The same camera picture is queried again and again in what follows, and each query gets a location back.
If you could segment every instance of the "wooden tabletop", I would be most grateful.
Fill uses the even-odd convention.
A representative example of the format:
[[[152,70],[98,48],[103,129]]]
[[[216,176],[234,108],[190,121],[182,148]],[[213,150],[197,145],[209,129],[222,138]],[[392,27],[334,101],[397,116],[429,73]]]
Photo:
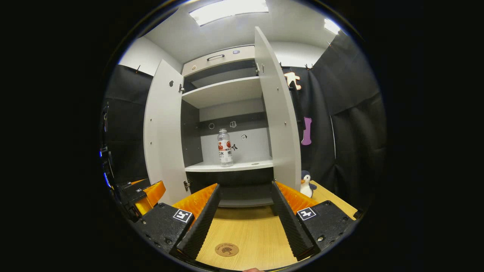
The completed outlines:
[[[318,203],[330,200],[355,220],[355,208],[316,182],[310,182],[318,187],[313,192],[314,200]],[[226,242],[238,246],[235,256],[223,257],[215,252],[217,245]],[[275,269],[297,262],[281,221],[270,206],[218,208],[197,261],[232,270]]]

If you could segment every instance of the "ceiling light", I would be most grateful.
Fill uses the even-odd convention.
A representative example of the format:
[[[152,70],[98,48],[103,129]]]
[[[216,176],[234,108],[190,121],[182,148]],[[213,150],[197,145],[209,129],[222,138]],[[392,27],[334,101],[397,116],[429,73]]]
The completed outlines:
[[[265,0],[224,0],[196,9],[190,12],[190,16],[203,26],[233,15],[261,12],[269,12]]]
[[[337,26],[333,21],[324,19],[324,28],[333,32],[334,34],[338,34],[339,26]]]

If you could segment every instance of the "black curtain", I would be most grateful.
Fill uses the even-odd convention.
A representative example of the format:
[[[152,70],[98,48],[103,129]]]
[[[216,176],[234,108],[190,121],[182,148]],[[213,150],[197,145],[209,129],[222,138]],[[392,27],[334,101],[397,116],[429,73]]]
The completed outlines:
[[[301,78],[300,114],[312,119],[312,143],[301,145],[302,170],[365,211],[382,173],[386,119],[364,54],[340,33],[312,69],[283,67],[283,72]]]
[[[153,77],[117,65],[104,104],[109,102],[106,144],[113,157],[116,183],[148,177],[143,149],[143,120]]]

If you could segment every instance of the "plastic bottle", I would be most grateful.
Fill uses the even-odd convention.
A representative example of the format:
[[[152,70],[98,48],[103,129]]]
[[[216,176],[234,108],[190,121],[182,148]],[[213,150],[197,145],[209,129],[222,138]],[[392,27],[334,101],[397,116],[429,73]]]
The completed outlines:
[[[227,129],[221,128],[218,131],[217,136],[218,141],[218,155],[220,158],[221,167],[229,167],[234,165],[234,160],[232,158],[232,145],[230,143],[230,136],[227,133]]]

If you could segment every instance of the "drawer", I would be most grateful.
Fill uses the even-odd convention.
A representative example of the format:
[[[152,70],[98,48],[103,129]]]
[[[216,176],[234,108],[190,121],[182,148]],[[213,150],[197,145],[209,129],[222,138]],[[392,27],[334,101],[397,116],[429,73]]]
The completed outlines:
[[[235,47],[235,48],[217,51],[185,63],[185,65],[183,66],[181,75],[188,76],[196,72],[203,71],[207,68],[211,68],[218,65],[231,63],[231,62],[242,61],[242,60],[253,60],[254,56],[255,56],[255,49],[253,45],[241,46],[241,47]]]

